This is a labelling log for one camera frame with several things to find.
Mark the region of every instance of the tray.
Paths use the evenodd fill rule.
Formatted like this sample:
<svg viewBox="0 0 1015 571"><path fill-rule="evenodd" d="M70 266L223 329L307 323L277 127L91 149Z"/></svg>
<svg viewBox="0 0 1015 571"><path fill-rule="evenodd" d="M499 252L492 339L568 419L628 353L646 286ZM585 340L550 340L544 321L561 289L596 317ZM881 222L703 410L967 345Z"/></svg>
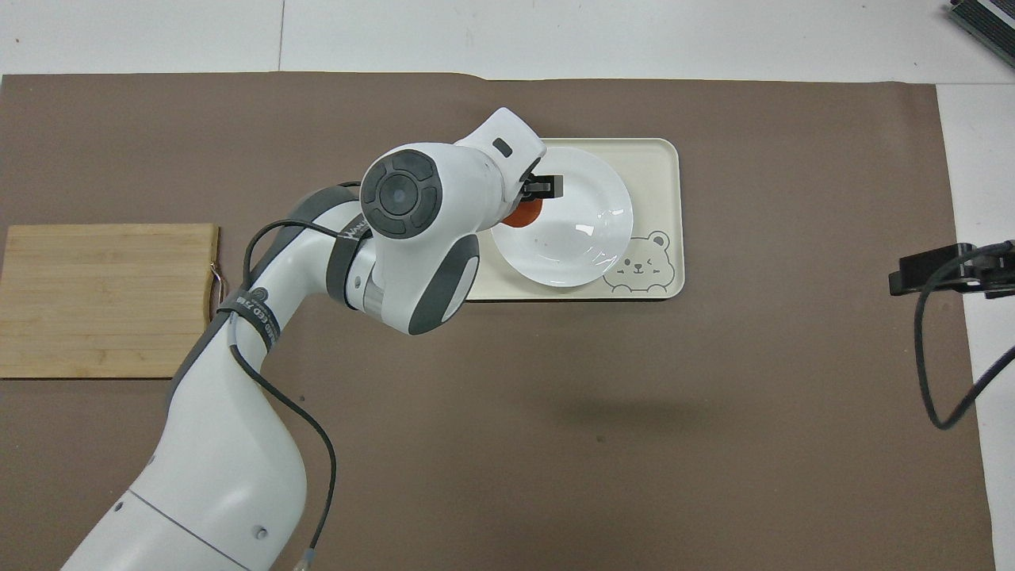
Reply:
<svg viewBox="0 0 1015 571"><path fill-rule="evenodd" d="M606 160L630 193L634 228L626 253L602 277L576 288L532 281L509 264L489 230L479 233L479 271L467 301L665 300L684 287L684 243L677 149L657 138L543 139L546 146L572 146ZM630 268L652 259L658 273Z"/></svg>

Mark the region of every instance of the white table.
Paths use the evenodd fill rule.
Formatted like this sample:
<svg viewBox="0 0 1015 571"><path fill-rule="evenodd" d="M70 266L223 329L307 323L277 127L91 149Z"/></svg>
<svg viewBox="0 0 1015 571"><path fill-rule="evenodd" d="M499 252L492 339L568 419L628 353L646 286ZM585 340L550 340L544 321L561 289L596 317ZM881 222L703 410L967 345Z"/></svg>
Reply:
<svg viewBox="0 0 1015 571"><path fill-rule="evenodd" d="M1015 70L948 21L946 4L14 0L0 6L0 73L453 71L491 79L937 83L958 238L1012 238ZM1015 344L1015 298L964 301L978 374ZM997 568L1015 570L1015 371L984 395L977 417Z"/></svg>

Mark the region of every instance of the orange object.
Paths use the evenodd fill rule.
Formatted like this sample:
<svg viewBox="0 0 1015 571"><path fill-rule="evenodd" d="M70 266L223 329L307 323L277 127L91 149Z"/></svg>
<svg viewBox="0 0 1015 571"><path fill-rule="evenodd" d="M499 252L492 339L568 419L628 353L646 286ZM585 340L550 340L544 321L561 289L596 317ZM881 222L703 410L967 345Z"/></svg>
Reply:
<svg viewBox="0 0 1015 571"><path fill-rule="evenodd" d="M525 227L536 221L539 212L543 210L543 200L537 198L528 202L519 202L518 207L506 218L500 220L512 227Z"/></svg>

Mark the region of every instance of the black clamp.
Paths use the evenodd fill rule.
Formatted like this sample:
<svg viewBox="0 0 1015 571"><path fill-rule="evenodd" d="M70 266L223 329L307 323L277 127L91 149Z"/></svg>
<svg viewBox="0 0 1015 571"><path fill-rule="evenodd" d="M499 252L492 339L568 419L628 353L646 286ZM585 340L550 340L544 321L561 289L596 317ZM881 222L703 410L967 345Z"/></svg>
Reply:
<svg viewBox="0 0 1015 571"><path fill-rule="evenodd" d="M522 182L522 202L530 200L560 198L564 195L563 174L529 173Z"/></svg>
<svg viewBox="0 0 1015 571"><path fill-rule="evenodd" d="M888 275L889 293L892 296L919 293L939 267L975 248L972 243L962 241L899 258L898 271ZM956 266L935 288L940 290L960 294L982 292L989 300L1015 295L1015 252L983 254Z"/></svg>

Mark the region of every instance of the plate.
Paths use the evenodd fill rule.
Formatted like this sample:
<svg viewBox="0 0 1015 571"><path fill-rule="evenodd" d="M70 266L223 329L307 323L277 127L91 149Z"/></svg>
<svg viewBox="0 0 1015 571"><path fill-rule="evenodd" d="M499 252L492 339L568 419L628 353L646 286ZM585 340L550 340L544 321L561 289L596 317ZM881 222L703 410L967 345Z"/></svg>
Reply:
<svg viewBox="0 0 1015 571"><path fill-rule="evenodd" d="M556 288L601 277L627 248L634 225L624 182L602 158L566 146L548 148L534 171L563 174L563 196L544 200L525 227L493 226L500 255L522 275Z"/></svg>

